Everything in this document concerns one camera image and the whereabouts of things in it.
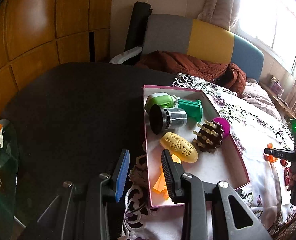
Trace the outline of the lime green round gadget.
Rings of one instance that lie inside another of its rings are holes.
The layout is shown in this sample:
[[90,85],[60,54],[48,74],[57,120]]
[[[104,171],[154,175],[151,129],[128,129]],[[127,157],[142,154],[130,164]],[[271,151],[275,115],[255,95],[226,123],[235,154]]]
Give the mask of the lime green round gadget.
[[173,108],[179,101],[179,97],[175,95],[169,95],[165,92],[158,92],[149,95],[146,99],[144,109],[149,114],[151,108],[154,105],[159,105],[162,108]]

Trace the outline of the yellow perforated oval case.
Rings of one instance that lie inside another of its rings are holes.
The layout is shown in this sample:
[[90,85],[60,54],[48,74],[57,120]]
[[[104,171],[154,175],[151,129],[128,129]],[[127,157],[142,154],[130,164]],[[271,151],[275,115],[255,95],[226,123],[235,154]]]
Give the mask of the yellow perforated oval case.
[[160,139],[160,144],[181,161],[195,163],[198,160],[196,148],[189,141],[173,132],[165,133]]

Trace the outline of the purple plastic cup toy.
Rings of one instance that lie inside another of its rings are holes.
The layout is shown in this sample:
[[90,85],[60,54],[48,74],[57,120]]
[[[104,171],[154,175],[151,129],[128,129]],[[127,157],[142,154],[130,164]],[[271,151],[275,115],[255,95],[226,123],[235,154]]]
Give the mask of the purple plastic cup toy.
[[228,137],[228,135],[230,134],[230,124],[228,120],[222,117],[216,117],[212,121],[219,123],[222,126],[222,130],[224,131],[223,138],[225,139],[226,137]]

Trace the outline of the purple box on shelf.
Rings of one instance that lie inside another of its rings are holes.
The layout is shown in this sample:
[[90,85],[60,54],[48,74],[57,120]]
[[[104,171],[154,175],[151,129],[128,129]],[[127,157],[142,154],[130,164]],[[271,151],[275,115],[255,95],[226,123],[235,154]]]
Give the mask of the purple box on shelf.
[[269,87],[276,94],[276,96],[279,96],[279,97],[282,96],[284,92],[284,88],[279,83],[279,79],[277,79],[274,75],[270,79]]

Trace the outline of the wooden side shelf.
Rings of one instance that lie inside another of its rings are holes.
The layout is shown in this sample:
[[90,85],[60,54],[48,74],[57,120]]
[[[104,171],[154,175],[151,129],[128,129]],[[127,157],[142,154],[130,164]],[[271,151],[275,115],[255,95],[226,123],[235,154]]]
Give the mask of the wooden side shelf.
[[281,98],[276,96],[276,94],[267,85],[261,81],[259,81],[259,85],[267,92],[280,115],[290,119],[296,118],[294,112],[288,107],[288,105]]

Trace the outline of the brown knobbed massage ball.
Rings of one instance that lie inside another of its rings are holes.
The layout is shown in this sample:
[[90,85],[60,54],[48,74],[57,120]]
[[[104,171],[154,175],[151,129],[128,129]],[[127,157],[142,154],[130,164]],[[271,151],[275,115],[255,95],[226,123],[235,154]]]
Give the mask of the brown knobbed massage ball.
[[224,130],[220,123],[215,121],[204,120],[204,123],[197,123],[199,131],[193,131],[196,138],[193,144],[201,152],[213,153],[223,143]]

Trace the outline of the white embroidered floral tablecloth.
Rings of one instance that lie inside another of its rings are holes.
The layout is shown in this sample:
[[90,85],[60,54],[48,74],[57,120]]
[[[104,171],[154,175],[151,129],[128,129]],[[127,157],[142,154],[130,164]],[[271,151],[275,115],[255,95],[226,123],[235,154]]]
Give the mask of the white embroidered floral tablecloth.
[[[200,152],[195,163],[184,163],[187,172],[203,181],[226,180],[257,216],[274,239],[290,239],[296,231],[296,207],[285,185],[285,167],[270,162],[264,149],[293,149],[288,126],[236,93],[198,77],[178,74],[166,93],[183,99],[199,99],[203,119],[222,117],[230,133],[214,152]],[[161,175],[160,135],[145,123],[146,153],[130,171],[119,239],[180,239],[184,208],[154,189]]]

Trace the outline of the beige curtain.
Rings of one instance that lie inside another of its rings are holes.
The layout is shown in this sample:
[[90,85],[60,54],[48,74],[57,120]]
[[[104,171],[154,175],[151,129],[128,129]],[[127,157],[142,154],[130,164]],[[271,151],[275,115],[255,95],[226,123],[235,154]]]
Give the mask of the beige curtain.
[[197,19],[230,31],[237,22],[241,0],[206,0]]

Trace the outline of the rust brown quilted jacket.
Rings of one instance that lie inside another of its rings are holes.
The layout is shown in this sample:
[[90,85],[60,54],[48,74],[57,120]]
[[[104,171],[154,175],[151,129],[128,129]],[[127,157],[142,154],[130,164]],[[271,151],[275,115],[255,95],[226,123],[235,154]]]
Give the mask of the rust brown quilted jacket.
[[247,83],[245,72],[234,63],[213,63],[177,52],[157,50],[142,56],[135,66],[170,74],[192,75],[227,88],[237,95],[243,93]]

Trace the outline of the dark round table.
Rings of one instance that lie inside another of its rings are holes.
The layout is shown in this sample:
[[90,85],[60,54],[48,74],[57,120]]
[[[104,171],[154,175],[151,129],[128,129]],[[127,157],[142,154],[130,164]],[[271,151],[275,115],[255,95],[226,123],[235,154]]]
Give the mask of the dark round table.
[[21,239],[100,239],[100,174],[122,150],[143,153],[144,85],[173,74],[104,63],[65,63],[37,77],[7,104],[19,143]]

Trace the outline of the black rolled mat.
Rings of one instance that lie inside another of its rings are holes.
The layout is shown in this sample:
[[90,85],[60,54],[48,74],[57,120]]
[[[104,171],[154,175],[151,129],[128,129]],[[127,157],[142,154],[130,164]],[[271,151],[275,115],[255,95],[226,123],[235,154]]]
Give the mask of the black rolled mat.
[[143,47],[148,18],[152,13],[151,5],[145,2],[134,3],[125,50],[135,47]]

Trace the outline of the orange cube block piece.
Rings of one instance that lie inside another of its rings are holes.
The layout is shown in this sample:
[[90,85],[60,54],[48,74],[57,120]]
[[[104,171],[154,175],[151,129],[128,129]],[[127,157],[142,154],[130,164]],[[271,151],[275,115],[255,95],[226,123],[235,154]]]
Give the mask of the orange cube block piece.
[[268,161],[269,163],[275,163],[278,161],[278,158],[274,157],[272,154],[269,154],[268,149],[272,149],[273,150],[273,143],[269,143],[267,144],[267,148],[264,150],[264,157],[265,160]]

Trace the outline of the black cap clear cup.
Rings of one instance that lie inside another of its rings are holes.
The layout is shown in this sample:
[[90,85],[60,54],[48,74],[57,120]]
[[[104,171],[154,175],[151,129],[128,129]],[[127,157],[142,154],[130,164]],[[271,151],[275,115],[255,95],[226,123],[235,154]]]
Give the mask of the black cap clear cup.
[[154,134],[184,127],[187,124],[187,113],[181,108],[163,108],[153,105],[149,111],[149,123]]

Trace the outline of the orange plastic piece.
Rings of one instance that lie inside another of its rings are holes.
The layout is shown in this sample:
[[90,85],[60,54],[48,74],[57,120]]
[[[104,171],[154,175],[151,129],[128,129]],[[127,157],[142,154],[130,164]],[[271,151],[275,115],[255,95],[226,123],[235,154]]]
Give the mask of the orange plastic piece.
[[164,175],[164,171],[162,169],[162,166],[160,166],[160,170],[161,170],[161,174],[160,174],[158,180],[156,181],[155,185],[153,186],[153,191],[157,194],[163,194],[164,200],[168,200],[169,195],[168,195],[168,190],[167,190],[166,181],[165,181],[165,175]]

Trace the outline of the green plastic spool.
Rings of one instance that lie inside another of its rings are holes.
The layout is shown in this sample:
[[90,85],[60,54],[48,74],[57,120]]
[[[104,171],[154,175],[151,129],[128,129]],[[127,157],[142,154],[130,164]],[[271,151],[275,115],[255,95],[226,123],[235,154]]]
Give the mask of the green plastic spool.
[[178,108],[183,109],[186,112],[188,120],[201,122],[203,117],[203,107],[199,99],[194,101],[179,99]]

